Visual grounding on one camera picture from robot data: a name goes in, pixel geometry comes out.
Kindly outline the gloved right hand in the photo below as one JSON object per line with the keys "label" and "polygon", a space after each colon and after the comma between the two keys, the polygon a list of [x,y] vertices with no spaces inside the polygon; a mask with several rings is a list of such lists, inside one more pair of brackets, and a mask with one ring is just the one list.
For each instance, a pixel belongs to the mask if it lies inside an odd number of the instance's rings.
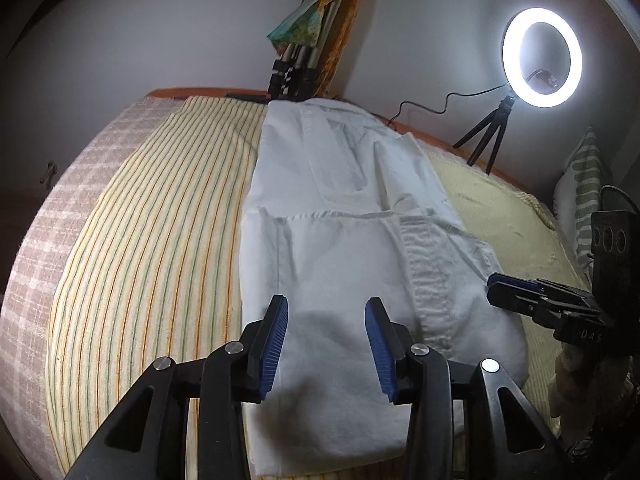
{"label": "gloved right hand", "polygon": [[587,437],[596,422],[608,414],[629,391],[631,358],[602,359],[562,344],[555,358],[548,399],[552,418],[560,420],[565,444]]}

